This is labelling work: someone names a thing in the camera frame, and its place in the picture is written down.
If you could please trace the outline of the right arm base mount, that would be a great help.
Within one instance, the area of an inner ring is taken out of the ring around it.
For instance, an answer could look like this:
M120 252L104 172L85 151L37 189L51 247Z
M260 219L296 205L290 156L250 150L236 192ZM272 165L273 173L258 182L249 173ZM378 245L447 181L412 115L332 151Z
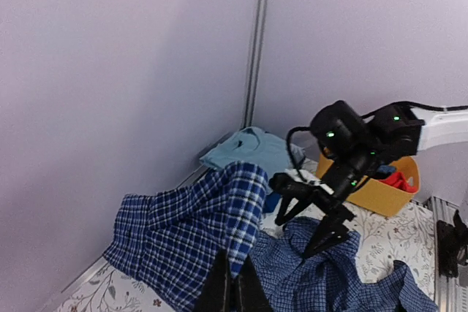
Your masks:
M467 225L456 210L453 224L439 220L436 229L439 274L458 278L458 266L462 265L459 254L464 253L464 258L467 258Z

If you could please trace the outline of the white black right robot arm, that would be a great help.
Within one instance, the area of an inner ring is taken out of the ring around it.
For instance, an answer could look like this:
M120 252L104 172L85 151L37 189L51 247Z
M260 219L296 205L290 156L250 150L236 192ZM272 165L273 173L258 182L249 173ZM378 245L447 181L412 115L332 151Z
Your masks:
M302 254L308 259L349 237L344 222L355 216L344 201L363 188L380 166L435 146L466 142L467 106L432 107L403 101L359 115L339 100L322 108L309 125L288 131L288 152L297 132L310 133L333 160L317 181L302 174L294 180L285 172L269 181L282 196L276 225L286 224L311 204L325 214Z

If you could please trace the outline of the folded royal blue garment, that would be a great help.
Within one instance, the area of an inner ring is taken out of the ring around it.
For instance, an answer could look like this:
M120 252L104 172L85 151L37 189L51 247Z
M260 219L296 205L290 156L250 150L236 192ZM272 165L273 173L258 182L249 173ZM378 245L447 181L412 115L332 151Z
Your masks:
M282 199L281 194L272 192L266 196L264 205L263 205L263 214L273 213Z

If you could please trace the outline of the floral patterned table cloth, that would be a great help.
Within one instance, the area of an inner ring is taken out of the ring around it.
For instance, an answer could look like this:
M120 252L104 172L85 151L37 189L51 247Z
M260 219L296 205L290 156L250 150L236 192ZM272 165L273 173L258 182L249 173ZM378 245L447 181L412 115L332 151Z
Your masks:
M408 202L397 215L386 218L356 205L348 224L359 232L356 256L358 275L364 283L376 283L393 269L393 261L405 262L418 287L430 298L435 294L435 244L433 213L424 205ZM112 268L97 267L59 301L57 311L170 311L170 306L145 284Z

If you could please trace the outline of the orange garment in basket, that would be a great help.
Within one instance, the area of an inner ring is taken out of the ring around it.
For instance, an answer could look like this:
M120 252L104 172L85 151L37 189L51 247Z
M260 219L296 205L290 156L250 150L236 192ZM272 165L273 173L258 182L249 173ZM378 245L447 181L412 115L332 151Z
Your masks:
M380 180L380 182L410 194L418 192L418 187L411 185L402 172L395 172L387 178Z

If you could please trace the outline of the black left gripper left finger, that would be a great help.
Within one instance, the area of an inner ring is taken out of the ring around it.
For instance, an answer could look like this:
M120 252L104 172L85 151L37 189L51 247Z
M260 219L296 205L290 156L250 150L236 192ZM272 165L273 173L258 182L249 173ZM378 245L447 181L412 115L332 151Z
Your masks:
M193 311L237 311L235 306L234 280L231 276L230 263L226 251L221 250L216 255Z

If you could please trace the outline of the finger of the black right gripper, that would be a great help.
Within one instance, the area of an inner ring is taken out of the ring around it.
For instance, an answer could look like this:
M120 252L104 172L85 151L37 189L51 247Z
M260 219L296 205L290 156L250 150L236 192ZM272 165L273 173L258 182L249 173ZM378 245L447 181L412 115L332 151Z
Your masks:
M352 221L354 218L355 214L344 205L326 213L307 244L303 258L311 258L346 241L350 236L344 222Z
M271 189L281 194L275 224L282 226L310 205L320 205L319 188L295 182L286 172L275 173L268 182Z

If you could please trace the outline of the grey blue garment in basket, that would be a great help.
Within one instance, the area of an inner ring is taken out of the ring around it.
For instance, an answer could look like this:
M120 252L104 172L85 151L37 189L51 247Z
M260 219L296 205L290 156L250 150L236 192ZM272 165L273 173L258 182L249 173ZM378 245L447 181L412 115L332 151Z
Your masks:
M378 167L377 171L375 172L374 176L376 179L386 179L390 177L393 173L395 173L397 169L391 165L381 165Z

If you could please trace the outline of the yellow plastic laundry basket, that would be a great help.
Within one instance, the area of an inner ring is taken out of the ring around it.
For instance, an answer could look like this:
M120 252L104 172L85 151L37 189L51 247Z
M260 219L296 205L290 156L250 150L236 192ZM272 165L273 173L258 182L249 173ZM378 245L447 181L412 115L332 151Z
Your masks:
M317 166L317 177L321 178L334 162L324 156L320 156ZM397 169L397 172L402 172L411 185L417 186L418 191L420 190L419 169L413 158L404 157L392 162L391 165ZM417 194L410 194L381 183L380 180L374 177L374 174L366 181L363 187L349 195L345 201L384 217L392 217Z

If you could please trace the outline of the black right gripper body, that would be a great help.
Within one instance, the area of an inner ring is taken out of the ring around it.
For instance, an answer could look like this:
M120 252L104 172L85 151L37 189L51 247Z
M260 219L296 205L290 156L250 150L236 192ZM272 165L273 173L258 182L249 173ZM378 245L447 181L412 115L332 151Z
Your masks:
M320 178L334 190L330 195L319 188L320 205L324 214L340 205L370 179L382 164L374 151L356 151L347 158L337 159Z

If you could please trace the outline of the blue checkered button shirt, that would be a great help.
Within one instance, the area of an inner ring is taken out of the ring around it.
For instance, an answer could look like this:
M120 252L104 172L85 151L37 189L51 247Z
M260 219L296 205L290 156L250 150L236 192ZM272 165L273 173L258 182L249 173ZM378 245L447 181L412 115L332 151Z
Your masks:
M395 261L374 284L358 276L360 236L311 258L302 254L319 221L294 218L278 237L260 229L267 175L237 161L190 186L128 194L104 258L151 287L173 310L193 311L219 251L234 280L248 256L273 311L435 311L410 268Z

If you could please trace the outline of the right aluminium frame post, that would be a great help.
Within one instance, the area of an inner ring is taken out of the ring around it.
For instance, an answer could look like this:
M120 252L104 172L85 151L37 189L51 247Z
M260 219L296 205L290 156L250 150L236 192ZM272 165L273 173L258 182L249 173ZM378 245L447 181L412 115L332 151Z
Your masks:
M246 90L244 94L241 128L251 126L254 121L260 65L263 54L263 42L268 8L268 0L255 0L252 31L249 41L249 55L246 66Z

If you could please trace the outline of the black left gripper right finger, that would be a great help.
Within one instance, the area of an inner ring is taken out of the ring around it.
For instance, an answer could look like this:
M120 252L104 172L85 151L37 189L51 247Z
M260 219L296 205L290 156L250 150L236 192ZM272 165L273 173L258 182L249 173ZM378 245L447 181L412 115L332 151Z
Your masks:
M250 256L235 278L235 309L239 312L273 312Z

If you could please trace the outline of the folded light blue t-shirt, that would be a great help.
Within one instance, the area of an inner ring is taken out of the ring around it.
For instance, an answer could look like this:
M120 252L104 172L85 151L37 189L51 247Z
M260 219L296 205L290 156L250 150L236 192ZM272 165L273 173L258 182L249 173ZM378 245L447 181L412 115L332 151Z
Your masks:
M200 163L212 169L222 169L235 161L256 164L269 177L293 168L286 141L255 126L233 133L200 157Z

